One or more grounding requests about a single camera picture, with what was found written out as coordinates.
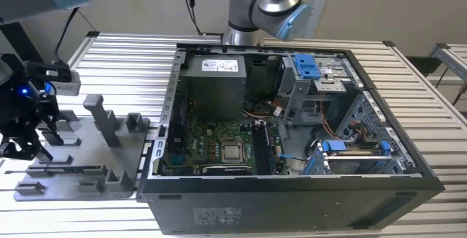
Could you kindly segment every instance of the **metal frame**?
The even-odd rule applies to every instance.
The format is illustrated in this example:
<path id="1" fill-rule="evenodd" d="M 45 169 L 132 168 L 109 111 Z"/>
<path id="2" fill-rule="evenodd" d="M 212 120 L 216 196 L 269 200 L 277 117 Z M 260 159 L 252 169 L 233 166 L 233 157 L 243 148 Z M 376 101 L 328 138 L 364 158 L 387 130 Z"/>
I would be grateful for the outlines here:
<path id="1" fill-rule="evenodd" d="M 467 45 L 436 44 L 429 56 L 436 57 L 467 83 Z"/>
<path id="2" fill-rule="evenodd" d="M 220 38 L 101 33 L 97 37 L 86 38 L 82 43 L 88 42 L 90 42 L 92 50 L 78 51 L 76 56 L 82 58 L 82 62 L 81 60 L 73 62 L 74 69 L 81 75 L 81 94 L 85 96 L 90 91 L 104 94 L 104 106 L 106 109 L 117 110 L 118 116 L 122 116 L 129 109 L 148 114 L 152 120 L 152 132 L 146 139 L 153 140 L 161 108 L 158 97 L 168 79 L 168 72 L 161 72 L 166 70 L 166 65 L 172 62 L 176 43 L 220 44 Z M 464 223 L 467 220 L 464 213 L 467 210 L 465 122 L 447 107 L 445 99 L 425 84 L 427 80 L 416 74 L 415 69 L 411 69 L 405 58 L 397 56 L 381 42 L 300 39 L 284 43 L 267 38 L 265 44 L 279 47 L 315 47 L 352 51 L 371 80 L 379 87 L 379 93 L 401 127 L 445 184 L 444 193 L 381 231 L 359 230 L 327 233 L 344 237 L 361 237 L 361 235 L 427 237 L 441 234 L 456 238 L 464 237 L 467 234 Z M 109 87 L 114 87 L 121 95 L 116 95 Z M 78 111 L 82 100 L 78 97 L 61 97 L 58 102 L 62 108 L 76 109 L 77 114 L 82 115 L 84 111 Z M 134 104 L 126 105 L 126 100 L 132 100 Z M 150 155 L 150 150 L 144 151 L 142 155 Z M 141 166 L 148 161 L 149 159 L 142 158 Z M 6 160 L 0 167 L 2 213 L 9 219 L 20 219 L 18 217 L 42 215 L 42 210 L 46 210 L 46 217 L 36 218 L 34 222 L 26 225 L 4 226 L 2 233 L 18 233 L 22 236 L 30 233 L 30 236 L 34 236 L 44 232 L 66 231 L 76 235 L 74 232 L 89 231 L 90 235 L 98 235 L 100 231 L 125 230 L 128 235 L 161 236 L 157 224 L 153 220 L 148 220 L 150 212 L 146 205 L 133 201 L 134 198 L 138 199 L 136 195 L 114 202 L 13 202 L 13 192 L 8 190 L 14 187 L 14 181 L 21 180 L 24 175 L 2 173 L 8 170 L 22 170 L 26 165 L 28 163 Z M 112 210 L 101 210 L 102 207 L 112 208 Z M 303 231 L 283 233 L 280 236 L 327 237 L 329 234 Z M 277 234 L 239 234 L 235 236 L 269 237 Z"/>

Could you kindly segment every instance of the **sticker label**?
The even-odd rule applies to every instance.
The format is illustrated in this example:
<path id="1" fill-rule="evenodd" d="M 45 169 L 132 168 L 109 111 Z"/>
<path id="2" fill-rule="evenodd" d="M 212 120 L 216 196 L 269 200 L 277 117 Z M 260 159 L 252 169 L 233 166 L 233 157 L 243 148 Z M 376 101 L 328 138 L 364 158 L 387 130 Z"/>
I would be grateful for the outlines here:
<path id="1" fill-rule="evenodd" d="M 237 225 L 241 207 L 197 207 L 192 215 L 194 225 Z"/>
<path id="2" fill-rule="evenodd" d="M 283 111 L 283 108 L 277 106 L 275 109 L 275 116 L 279 116 L 281 111 Z"/>
<path id="3" fill-rule="evenodd" d="M 205 59 L 201 64 L 201 71 L 239 72 L 236 60 Z"/>
<path id="4" fill-rule="evenodd" d="M 332 73 L 332 70 L 329 70 L 327 67 L 323 67 L 320 70 L 323 73 Z"/>

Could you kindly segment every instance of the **slotted metal surface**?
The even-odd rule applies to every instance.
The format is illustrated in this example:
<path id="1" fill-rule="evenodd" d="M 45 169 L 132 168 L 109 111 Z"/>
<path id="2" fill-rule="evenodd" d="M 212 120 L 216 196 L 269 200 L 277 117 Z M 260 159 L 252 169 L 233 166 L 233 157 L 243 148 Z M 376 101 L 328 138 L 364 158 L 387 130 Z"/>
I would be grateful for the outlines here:
<path id="1" fill-rule="evenodd" d="M 467 82 L 467 45 L 436 44 L 431 56 L 437 57 L 461 80 Z"/>
<path id="2" fill-rule="evenodd" d="M 81 75 L 80 97 L 60 97 L 61 109 L 88 115 L 88 93 L 104 94 L 117 115 L 141 112 L 156 125 L 176 43 L 219 44 L 219 37 L 100 34 L 88 38 L 70 64 Z M 385 99 L 401 126 L 445 185 L 445 191 L 380 232 L 248 234 L 224 237 L 467 237 L 467 121 L 449 106 L 396 48 L 381 42 L 265 40 L 267 46 L 349 49 Z M 0 167 L 0 234 L 21 237 L 161 237 L 146 204 L 120 201 L 14 202 L 14 183 L 29 162 L 6 160 Z"/>

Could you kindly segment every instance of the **black cable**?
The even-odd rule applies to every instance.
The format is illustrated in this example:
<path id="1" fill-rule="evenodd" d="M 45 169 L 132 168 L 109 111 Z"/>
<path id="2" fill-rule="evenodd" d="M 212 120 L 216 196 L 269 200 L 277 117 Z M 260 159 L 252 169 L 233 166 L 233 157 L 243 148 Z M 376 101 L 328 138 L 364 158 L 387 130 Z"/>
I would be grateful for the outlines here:
<path id="1" fill-rule="evenodd" d="M 452 101 L 452 106 L 456 105 L 459 99 L 460 99 L 461 93 L 459 93 Z"/>
<path id="2" fill-rule="evenodd" d="M 440 77 L 439 77 L 439 80 L 437 80 L 437 83 L 436 83 L 435 88 L 437 88 L 439 83 L 440 83 L 440 80 L 443 79 L 443 77 L 444 77 L 444 75 L 445 75 L 445 72 L 447 72 L 448 70 L 449 70 L 449 68 L 448 68 L 448 67 L 445 67 L 445 70 L 444 70 L 443 74 L 441 74 L 441 75 L 440 75 Z"/>
<path id="3" fill-rule="evenodd" d="M 190 15 L 192 15 L 192 21 L 193 21 L 193 24 L 194 24 L 194 28 L 196 28 L 196 31 L 197 31 L 197 34 L 201 36 L 201 30 L 198 29 L 197 27 L 197 21 L 196 21 L 196 15 L 194 15 L 194 0 L 189 0 L 189 8 L 190 8 Z"/>
<path id="4" fill-rule="evenodd" d="M 80 13 L 81 17 L 84 18 L 84 20 L 88 22 L 88 24 L 89 24 L 89 26 L 90 26 L 92 30 L 94 30 L 94 31 L 96 31 L 94 26 L 90 24 L 90 22 L 89 22 L 88 18 L 86 18 L 86 17 L 82 15 L 81 11 L 78 11 L 78 13 Z"/>
<path id="5" fill-rule="evenodd" d="M 56 45 L 56 48 L 53 49 L 53 61 L 54 63 L 60 61 L 60 57 L 58 57 L 58 49 L 60 49 L 60 45 L 61 45 L 61 42 L 64 41 L 64 37 L 65 37 L 65 33 L 66 33 L 66 30 L 68 30 L 68 26 L 70 25 L 70 22 L 73 20 L 73 17 L 76 15 L 76 12 L 78 11 L 78 7 L 76 7 L 69 16 L 68 16 L 68 19 L 66 19 L 66 22 L 65 22 L 65 27 L 64 27 L 64 30 L 61 31 L 61 35 L 60 35 L 60 38 L 58 38 L 58 42 L 57 42 L 57 45 Z"/>
<path id="6" fill-rule="evenodd" d="M 188 10 L 190 22 L 193 23 L 194 28 L 196 28 L 197 35 L 201 36 L 202 33 L 201 33 L 201 31 L 198 30 L 198 27 L 197 27 L 197 24 L 196 24 L 193 15 L 192 15 L 192 13 L 190 13 L 192 10 L 189 9 L 188 0 L 184 0 L 184 3 L 185 3 L 185 6 L 186 6 L 186 10 Z"/>
<path id="7" fill-rule="evenodd" d="M 299 158 L 292 158 L 293 160 L 299 160 L 299 161 L 307 161 L 305 159 L 299 159 Z"/>

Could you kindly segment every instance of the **wires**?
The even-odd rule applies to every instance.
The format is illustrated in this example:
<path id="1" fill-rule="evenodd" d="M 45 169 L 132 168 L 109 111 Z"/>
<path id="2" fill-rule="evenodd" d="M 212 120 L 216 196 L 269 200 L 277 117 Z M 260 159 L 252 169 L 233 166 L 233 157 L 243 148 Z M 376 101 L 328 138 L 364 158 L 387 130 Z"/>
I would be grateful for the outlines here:
<path id="1" fill-rule="evenodd" d="M 444 75 L 445 75 L 445 72 L 447 72 L 448 70 L 449 70 L 449 68 L 448 68 L 448 67 L 445 67 L 445 70 L 444 70 L 443 74 L 440 75 L 439 80 L 437 80 L 437 82 L 436 82 L 436 86 L 435 86 L 435 88 L 437 88 L 439 83 L 440 83 L 440 80 L 443 79 L 443 77 L 444 77 Z"/>
<path id="2" fill-rule="evenodd" d="M 459 99 L 460 99 L 461 93 L 459 93 L 452 101 L 452 106 L 456 105 Z"/>
<path id="3" fill-rule="evenodd" d="M 58 57 L 58 49 L 60 49 L 61 42 L 64 41 L 64 37 L 65 37 L 66 30 L 68 30 L 68 26 L 70 25 L 70 22 L 73 20 L 73 17 L 76 15 L 77 11 L 78 11 L 78 7 L 76 7 L 72 10 L 72 13 L 68 16 L 68 19 L 66 19 L 66 22 L 65 22 L 65 27 L 64 27 L 64 30 L 61 31 L 61 35 L 60 35 L 60 38 L 58 38 L 58 42 L 57 42 L 56 48 L 53 49 L 53 61 L 54 61 L 54 63 L 61 61 L 60 57 Z"/>
<path id="4" fill-rule="evenodd" d="M 249 117 L 252 118 L 257 118 L 257 119 L 261 119 L 261 118 L 268 118 L 271 115 L 269 112 L 249 112 L 247 111 L 244 108 L 241 109 L 243 113 L 245 113 Z"/>
<path id="5" fill-rule="evenodd" d="M 324 128 L 325 132 L 329 134 L 329 136 L 332 138 L 340 140 L 340 138 L 336 136 L 336 134 L 333 134 L 333 132 L 329 128 L 328 121 L 325 120 L 323 101 L 320 102 L 320 111 L 321 111 L 321 123 L 323 123 L 323 128 Z"/>
<path id="6" fill-rule="evenodd" d="M 88 18 L 82 15 L 81 11 L 78 11 L 78 13 L 80 13 L 81 17 L 84 18 L 84 20 L 88 22 L 88 25 L 90 26 L 92 30 L 96 31 L 94 26 L 90 24 Z"/>
<path id="7" fill-rule="evenodd" d="M 201 33 L 201 31 L 200 31 L 200 29 L 197 27 L 196 17 L 194 17 L 194 0 L 189 0 L 189 4 L 188 4 L 188 0 L 184 0 L 184 2 L 185 2 L 185 5 L 186 5 L 186 10 L 188 10 L 190 22 L 194 25 L 197 35 L 201 36 L 202 33 Z"/>

